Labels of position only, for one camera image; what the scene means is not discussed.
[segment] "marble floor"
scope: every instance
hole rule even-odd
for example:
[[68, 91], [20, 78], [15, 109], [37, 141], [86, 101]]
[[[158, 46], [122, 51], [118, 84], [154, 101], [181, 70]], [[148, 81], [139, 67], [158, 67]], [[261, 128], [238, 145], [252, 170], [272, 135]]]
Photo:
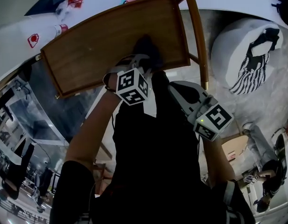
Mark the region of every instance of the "marble floor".
[[[284, 35], [284, 43], [281, 48], [281, 58], [276, 64], [271, 77], [256, 91], [246, 95], [234, 95], [228, 89], [222, 87], [214, 78], [211, 68], [211, 48], [213, 41], [223, 28], [238, 19], [246, 17], [245, 14], [201, 10], [201, 19], [204, 29], [204, 36], [207, 47], [207, 55], [209, 59], [209, 75], [210, 89], [208, 92], [214, 95], [219, 102], [225, 105], [231, 111], [239, 124], [246, 122], [256, 122], [262, 130], [269, 144], [272, 146], [271, 136], [273, 133], [284, 127], [288, 120], [288, 30], [281, 28]], [[187, 10], [182, 11], [182, 18], [185, 26], [189, 50], [197, 55], [197, 47], [195, 36], [190, 21], [190, 14]], [[172, 69], [166, 71], [170, 81], [187, 80], [194, 83], [200, 83], [199, 66], [192, 62], [191, 66]], [[155, 97], [151, 93], [149, 100], [144, 103], [144, 111], [152, 116], [156, 115]], [[222, 134], [222, 136], [230, 136], [238, 133], [235, 123], [231, 124]], [[108, 125], [103, 138], [104, 145], [110, 150], [115, 157], [115, 145], [112, 140], [113, 128], [111, 121]], [[200, 150], [200, 168], [201, 174], [207, 173], [207, 165], [203, 155], [203, 147]], [[241, 161], [234, 168], [236, 175], [249, 168], [252, 168], [254, 161], [249, 150], [241, 155]], [[107, 164], [110, 170], [114, 170], [115, 161]]]

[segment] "chair seat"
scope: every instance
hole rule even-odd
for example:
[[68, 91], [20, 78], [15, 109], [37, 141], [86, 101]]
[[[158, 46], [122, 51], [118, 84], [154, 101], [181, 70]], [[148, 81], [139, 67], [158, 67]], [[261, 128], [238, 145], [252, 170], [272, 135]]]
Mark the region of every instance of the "chair seat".
[[108, 68], [129, 55], [148, 34], [163, 70], [190, 65], [177, 0], [138, 0], [114, 7], [72, 27], [41, 50], [61, 97], [101, 86]]

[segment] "red logo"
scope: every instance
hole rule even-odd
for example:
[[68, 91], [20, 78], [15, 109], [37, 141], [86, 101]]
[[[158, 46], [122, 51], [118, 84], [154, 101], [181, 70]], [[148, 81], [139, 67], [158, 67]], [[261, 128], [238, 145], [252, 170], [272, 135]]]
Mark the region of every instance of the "red logo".
[[38, 34], [32, 34], [29, 38], [28, 38], [28, 43], [30, 44], [30, 47], [33, 48], [39, 40], [39, 35]]

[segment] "person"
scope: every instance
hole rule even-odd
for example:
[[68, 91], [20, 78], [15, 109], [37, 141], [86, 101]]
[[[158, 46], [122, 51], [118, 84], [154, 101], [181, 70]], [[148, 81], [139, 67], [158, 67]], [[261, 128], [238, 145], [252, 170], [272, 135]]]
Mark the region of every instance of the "person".
[[[19, 147], [14, 152], [18, 156], [21, 156], [26, 140], [23, 140]], [[21, 160], [21, 165], [15, 165], [11, 163], [9, 165], [8, 172], [5, 173], [0, 169], [0, 176], [2, 178], [2, 189], [0, 190], [0, 199], [5, 201], [8, 196], [16, 200], [19, 194], [19, 188], [22, 182], [25, 180], [28, 164], [33, 155], [34, 145], [30, 144], [28, 149]]]
[[34, 186], [33, 196], [36, 204], [37, 211], [43, 213], [44, 209], [41, 207], [43, 201], [46, 199], [47, 190], [50, 185], [53, 171], [48, 167], [45, 168], [44, 172], [40, 175], [39, 186]]
[[[159, 60], [149, 37], [137, 42], [133, 54], [148, 55], [152, 68]], [[132, 57], [118, 65], [129, 64]], [[200, 219], [198, 222], [255, 223], [220, 139], [203, 140], [211, 186], [202, 183], [198, 140], [170, 96], [163, 71], [152, 76], [156, 117], [144, 113], [143, 103], [120, 105], [113, 135], [116, 168], [110, 185], [95, 198], [93, 161], [121, 102], [111, 92], [116, 90], [116, 83], [117, 74], [112, 73], [105, 83], [107, 91], [69, 145], [49, 223], [94, 223], [106, 218], [116, 222]]]
[[282, 185], [283, 165], [258, 126], [247, 123], [243, 128], [248, 136], [247, 145], [254, 155], [258, 170], [261, 170], [255, 174], [258, 176], [257, 181], [263, 182], [263, 197], [254, 202], [254, 205], [257, 204], [257, 212], [261, 213], [269, 208], [273, 196]]

